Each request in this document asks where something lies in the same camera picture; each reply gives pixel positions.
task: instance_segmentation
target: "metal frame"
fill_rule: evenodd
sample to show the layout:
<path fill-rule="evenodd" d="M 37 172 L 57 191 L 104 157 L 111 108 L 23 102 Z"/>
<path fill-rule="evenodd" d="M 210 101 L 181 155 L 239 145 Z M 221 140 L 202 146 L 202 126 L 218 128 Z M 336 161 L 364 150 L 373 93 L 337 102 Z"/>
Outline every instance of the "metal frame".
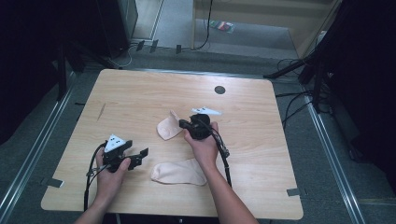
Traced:
<path fill-rule="evenodd" d="M 30 149 L 29 154 L 26 156 L 26 160 L 23 162 L 20 170 L 12 181 L 11 185 L 8 187 L 7 192 L 2 199 L 0 204 L 0 223 L 7 223 L 9 216 L 14 209 L 15 204 L 20 198 L 24 187 L 29 181 L 29 177 L 31 176 L 35 166 L 40 159 L 41 153 L 43 152 L 50 136 L 60 118 L 62 113 L 64 112 L 64 108 L 67 105 L 67 102 L 70 98 L 71 91 L 76 82 L 76 74 L 72 72 L 70 75 L 70 88 L 64 95 L 64 97 L 57 101 L 55 107 L 53 107 L 52 112 L 49 115 L 44 127 L 42 128 L 40 134 L 38 135 L 35 143 Z"/>
<path fill-rule="evenodd" d="M 305 96 L 305 102 L 311 102 L 311 99 L 308 96 Z M 359 206 L 359 202 L 355 197 L 355 193 L 350 186 L 347 176 L 344 173 L 344 169 L 338 160 L 335 149 L 332 145 L 332 141 L 327 134 L 327 130 L 324 126 L 324 123 L 321 119 L 320 114 L 318 114 L 312 104 L 308 105 L 309 114 L 311 115 L 311 119 L 315 124 L 315 127 L 318 131 L 318 137 L 320 139 L 321 144 L 323 145 L 323 149 L 326 153 L 326 157 L 329 161 L 330 167 L 332 168 L 332 173 L 334 174 L 335 181 L 337 182 L 338 188 L 340 189 L 341 196 L 344 199 L 344 203 L 346 204 L 346 210 L 348 211 L 352 223 L 354 224 L 363 224 L 366 223 L 363 213 L 361 212 L 361 208 Z"/>

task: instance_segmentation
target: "table top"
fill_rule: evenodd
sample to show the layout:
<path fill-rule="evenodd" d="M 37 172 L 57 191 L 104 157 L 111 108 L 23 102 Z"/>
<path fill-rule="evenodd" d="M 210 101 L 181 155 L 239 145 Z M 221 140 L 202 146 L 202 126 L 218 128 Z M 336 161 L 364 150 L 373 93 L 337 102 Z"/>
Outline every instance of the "table top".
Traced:
<path fill-rule="evenodd" d="M 215 93 L 222 86 L 225 93 Z M 192 159 L 183 134 L 164 141 L 156 126 L 175 110 L 189 120 L 192 108 L 222 112 L 210 116 L 230 150 L 233 190 L 256 218 L 300 219 L 303 208 L 281 126 L 272 83 L 264 79 L 103 70 L 78 120 L 53 178 L 64 185 L 48 187 L 46 210 L 82 211 L 88 171 L 95 149 L 111 134 L 133 140 L 133 154 L 148 147 L 143 164 L 125 176 L 110 213 L 216 217 L 206 184 L 164 185 L 151 181 L 159 163 Z M 217 165 L 223 172 L 220 156 Z M 96 193 L 90 188 L 90 204 Z"/>

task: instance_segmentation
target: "black tripod leg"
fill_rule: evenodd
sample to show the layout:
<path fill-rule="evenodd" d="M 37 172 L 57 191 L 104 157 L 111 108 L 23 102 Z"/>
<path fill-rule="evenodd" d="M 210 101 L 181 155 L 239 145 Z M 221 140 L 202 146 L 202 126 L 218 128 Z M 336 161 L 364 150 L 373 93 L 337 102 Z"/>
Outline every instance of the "black tripod leg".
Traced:
<path fill-rule="evenodd" d="M 67 61 L 75 72 L 84 72 L 84 61 L 78 54 L 78 51 L 72 47 L 70 43 L 64 45 L 64 55 L 66 56 Z"/>
<path fill-rule="evenodd" d="M 320 108 L 319 108 L 320 87 L 321 87 L 321 82 L 322 82 L 323 76 L 325 75 L 324 64 L 319 63 L 317 70 L 318 70 L 318 72 L 316 73 L 316 76 L 315 76 L 315 86 L 314 86 L 312 105 L 314 106 L 315 110 L 319 114 L 320 113 Z"/>
<path fill-rule="evenodd" d="M 308 82 L 312 79 L 315 74 L 315 65 L 306 66 L 303 69 L 303 72 L 298 76 L 298 80 L 301 84 L 308 84 Z"/>
<path fill-rule="evenodd" d="M 305 58 L 301 59 L 300 61 L 298 61 L 297 63 L 292 63 L 291 65 L 283 68 L 280 71 L 277 71 L 271 75 L 264 75 L 262 77 L 264 78 L 278 78 L 278 77 L 282 77 L 284 75 L 286 75 L 287 73 L 305 65 L 305 64 L 311 64 L 311 61 L 315 59 L 315 53 L 306 56 Z"/>
<path fill-rule="evenodd" d="M 92 59 L 96 60 L 97 62 L 99 62 L 99 64 L 103 65 L 104 67 L 114 69 L 113 64 L 111 64 L 108 61 L 106 61 L 106 60 L 102 59 L 101 57 L 97 56 L 95 53 L 93 53 L 92 51 L 88 50 L 87 48 L 85 48 L 84 46 L 80 45 L 79 43 L 72 42 L 72 45 L 73 45 L 74 48 L 76 48 L 77 50 L 81 51 L 82 53 L 88 55 Z"/>

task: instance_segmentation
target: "black circular hole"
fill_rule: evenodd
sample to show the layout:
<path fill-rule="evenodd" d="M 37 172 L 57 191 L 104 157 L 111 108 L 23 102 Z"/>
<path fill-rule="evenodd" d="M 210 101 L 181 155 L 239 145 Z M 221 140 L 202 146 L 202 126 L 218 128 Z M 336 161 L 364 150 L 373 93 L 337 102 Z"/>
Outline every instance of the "black circular hole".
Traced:
<path fill-rule="evenodd" d="M 222 86 L 217 86 L 217 87 L 215 88 L 215 92 L 216 92 L 217 94 L 223 94 L 223 93 L 225 92 L 225 89 L 224 89 L 224 87 L 222 87 Z"/>

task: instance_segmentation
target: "forearm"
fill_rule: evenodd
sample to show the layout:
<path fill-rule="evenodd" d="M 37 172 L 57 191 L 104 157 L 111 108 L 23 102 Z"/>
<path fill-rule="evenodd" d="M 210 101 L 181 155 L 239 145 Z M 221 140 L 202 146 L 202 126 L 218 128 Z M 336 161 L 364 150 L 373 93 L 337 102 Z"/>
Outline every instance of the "forearm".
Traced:
<path fill-rule="evenodd" d="M 107 210 L 107 205 L 101 202 L 93 202 L 92 205 L 85 211 L 75 222 L 79 223 L 89 223 L 89 224 L 100 224 L 102 223 L 103 216 Z"/>
<path fill-rule="evenodd" d="M 258 223 L 217 168 L 204 168 L 221 224 Z"/>

